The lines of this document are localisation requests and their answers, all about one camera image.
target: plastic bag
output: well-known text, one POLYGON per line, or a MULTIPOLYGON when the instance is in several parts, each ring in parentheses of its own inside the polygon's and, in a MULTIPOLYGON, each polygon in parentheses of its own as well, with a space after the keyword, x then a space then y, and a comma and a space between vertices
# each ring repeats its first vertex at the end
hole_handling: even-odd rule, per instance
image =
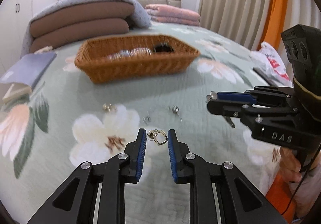
POLYGON ((250 58, 269 78, 283 86, 293 86, 281 57, 269 43, 262 42, 259 51, 250 52, 250 58))

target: pink folded blanket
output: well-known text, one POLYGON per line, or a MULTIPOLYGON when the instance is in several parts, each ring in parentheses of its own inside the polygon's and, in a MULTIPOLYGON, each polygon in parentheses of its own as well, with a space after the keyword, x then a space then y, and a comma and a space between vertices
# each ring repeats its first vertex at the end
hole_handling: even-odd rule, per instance
POLYGON ((167 16, 199 21, 200 15, 192 10, 164 4, 149 4, 145 7, 147 13, 153 16, 167 16))
POLYGON ((161 23, 176 23, 189 26, 200 26, 199 21, 187 20, 184 18, 168 17, 168 16, 150 16, 152 21, 161 22, 161 23))

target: human hand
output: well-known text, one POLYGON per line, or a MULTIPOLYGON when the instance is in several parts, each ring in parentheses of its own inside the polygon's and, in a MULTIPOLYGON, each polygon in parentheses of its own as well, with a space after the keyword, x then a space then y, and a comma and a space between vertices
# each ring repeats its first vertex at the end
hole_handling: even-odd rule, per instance
POLYGON ((292 150, 280 148, 280 174, 285 182, 300 182, 302 175, 300 162, 295 158, 292 150))

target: wicker basket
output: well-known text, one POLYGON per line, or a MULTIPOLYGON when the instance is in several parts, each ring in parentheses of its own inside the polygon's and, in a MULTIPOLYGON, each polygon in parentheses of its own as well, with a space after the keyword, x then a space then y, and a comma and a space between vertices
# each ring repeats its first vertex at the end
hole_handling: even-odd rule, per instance
POLYGON ((131 77, 183 72, 199 55, 200 52, 195 48, 166 35, 100 37, 84 42, 78 50, 75 65, 84 71, 92 82, 104 83, 131 77), (161 42, 171 45, 174 52, 125 57, 112 61, 107 58, 120 50, 137 47, 153 49, 154 45, 161 42))

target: folded blanket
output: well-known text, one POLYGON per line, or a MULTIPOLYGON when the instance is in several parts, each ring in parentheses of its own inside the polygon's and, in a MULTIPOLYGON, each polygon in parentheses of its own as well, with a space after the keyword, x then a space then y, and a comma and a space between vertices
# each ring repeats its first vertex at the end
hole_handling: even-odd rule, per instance
POLYGON ((199 21, 200 15, 192 10, 163 4, 149 4, 145 7, 148 14, 153 16, 167 16, 199 21))
POLYGON ((200 26, 199 21, 192 21, 183 18, 176 18, 176 17, 167 17, 167 16, 150 16, 152 21, 161 22, 161 23, 176 23, 176 24, 183 24, 189 26, 200 26))
POLYGON ((92 2, 102 2, 102 1, 123 1, 127 3, 133 4, 135 10, 134 13, 132 13, 129 18, 132 20, 132 22, 135 24, 136 27, 144 28, 151 26, 150 18, 144 8, 137 0, 59 0, 58 2, 49 5, 44 10, 42 10, 40 13, 35 15, 29 22, 27 26, 27 30, 23 39, 22 43, 22 50, 21 50, 21 57, 29 53, 30 46, 32 45, 34 41, 34 37, 30 34, 30 24, 38 20, 48 14, 51 14, 55 11, 58 11, 62 8, 79 5, 79 4, 86 4, 86 3, 92 3, 92 2))

